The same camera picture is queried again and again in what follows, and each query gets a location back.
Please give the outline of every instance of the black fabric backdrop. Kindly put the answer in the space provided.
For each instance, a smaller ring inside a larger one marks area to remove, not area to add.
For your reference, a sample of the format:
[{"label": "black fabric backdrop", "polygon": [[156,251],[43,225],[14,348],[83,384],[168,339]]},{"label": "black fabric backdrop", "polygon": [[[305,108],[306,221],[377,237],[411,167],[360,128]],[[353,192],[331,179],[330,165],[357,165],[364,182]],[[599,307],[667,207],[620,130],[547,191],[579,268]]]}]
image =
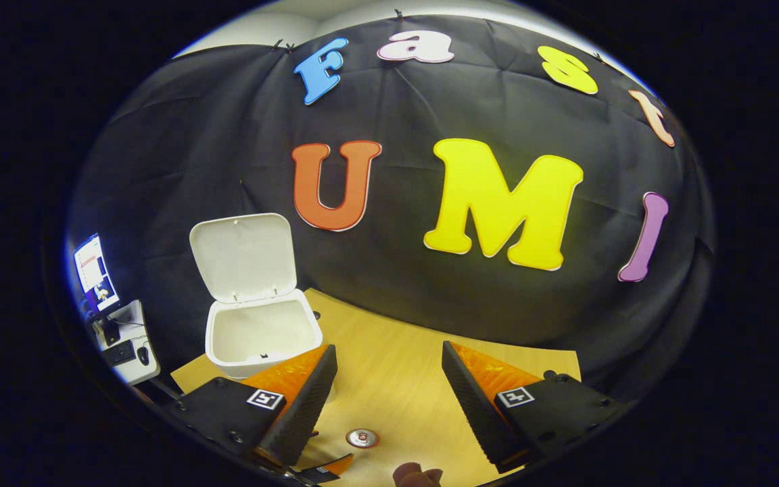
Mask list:
[{"label": "black fabric backdrop", "polygon": [[[379,59],[377,50],[405,30],[448,34],[455,58]],[[293,68],[336,37],[350,41],[340,49],[340,84],[306,106]],[[542,45],[581,59],[598,93],[554,83],[537,54]],[[636,398],[692,332],[715,242],[710,195],[689,136],[649,96],[675,138],[674,148],[663,144],[628,89],[646,92],[562,41],[458,16],[370,22],[293,53],[267,46],[198,51],[149,77],[99,136],[74,191],[68,247],[102,235],[114,285],[124,298],[143,302],[165,373],[204,352],[213,298],[191,255],[192,226],[277,212],[291,224],[300,289],[315,287],[457,335],[573,349],[586,382]],[[544,154],[582,167],[559,271],[506,259],[521,227],[498,255],[485,258],[470,217],[467,255],[424,246],[443,188],[443,162],[432,147],[447,138],[488,144],[510,188]],[[307,225],[293,206],[291,151],[330,145],[321,197],[336,206],[346,171],[337,149],[357,139],[383,146],[372,164],[364,218],[344,232]],[[667,198],[670,212],[645,280],[620,283],[616,275],[636,245],[646,191]]]}]

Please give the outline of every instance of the round metal object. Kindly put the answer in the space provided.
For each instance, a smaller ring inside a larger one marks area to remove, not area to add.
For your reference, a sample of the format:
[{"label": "round metal object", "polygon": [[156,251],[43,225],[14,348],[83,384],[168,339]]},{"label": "round metal object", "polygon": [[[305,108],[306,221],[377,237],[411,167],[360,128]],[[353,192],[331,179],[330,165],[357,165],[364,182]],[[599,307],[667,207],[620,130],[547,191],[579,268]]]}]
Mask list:
[{"label": "round metal object", "polygon": [[381,438],[374,431],[356,428],[348,432],[346,440],[350,443],[350,446],[355,446],[356,448],[372,448],[377,446]]}]

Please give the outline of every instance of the letter f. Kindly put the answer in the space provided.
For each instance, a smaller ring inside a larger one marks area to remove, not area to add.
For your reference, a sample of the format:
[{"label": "letter f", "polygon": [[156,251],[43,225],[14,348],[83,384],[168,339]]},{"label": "letter f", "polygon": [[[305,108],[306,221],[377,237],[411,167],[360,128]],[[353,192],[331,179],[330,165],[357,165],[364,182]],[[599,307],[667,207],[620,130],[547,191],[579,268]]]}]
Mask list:
[{"label": "letter f", "polygon": [[293,69],[294,73],[302,76],[303,83],[306,83],[306,105],[314,103],[316,99],[333,89],[341,80],[338,74],[328,74],[327,69],[341,68],[344,59],[335,49],[341,49],[346,45],[347,39],[338,37],[318,49],[318,52],[308,56],[305,61],[300,62],[300,65]]}]

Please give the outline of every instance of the computer monitor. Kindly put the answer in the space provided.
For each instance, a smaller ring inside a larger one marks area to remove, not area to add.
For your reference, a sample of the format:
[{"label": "computer monitor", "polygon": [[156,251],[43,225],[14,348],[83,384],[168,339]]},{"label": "computer monitor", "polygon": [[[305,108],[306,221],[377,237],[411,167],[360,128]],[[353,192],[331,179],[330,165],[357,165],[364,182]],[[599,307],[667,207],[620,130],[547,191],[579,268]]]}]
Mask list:
[{"label": "computer monitor", "polygon": [[101,252],[101,239],[98,234],[92,235],[74,251],[74,263],[77,265],[77,275],[89,305],[89,317],[95,319],[99,315],[120,308],[120,297],[116,293],[114,283],[110,280],[108,266]]}]

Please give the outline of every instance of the hand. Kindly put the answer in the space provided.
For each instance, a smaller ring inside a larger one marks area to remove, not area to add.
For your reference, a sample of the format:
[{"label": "hand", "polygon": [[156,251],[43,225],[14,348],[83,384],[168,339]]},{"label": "hand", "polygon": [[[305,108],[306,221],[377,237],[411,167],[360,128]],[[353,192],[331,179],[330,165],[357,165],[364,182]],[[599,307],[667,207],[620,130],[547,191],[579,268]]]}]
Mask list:
[{"label": "hand", "polygon": [[423,471],[420,463],[408,462],[392,472],[392,479],[396,481],[396,487],[441,487],[441,475],[441,469]]}]

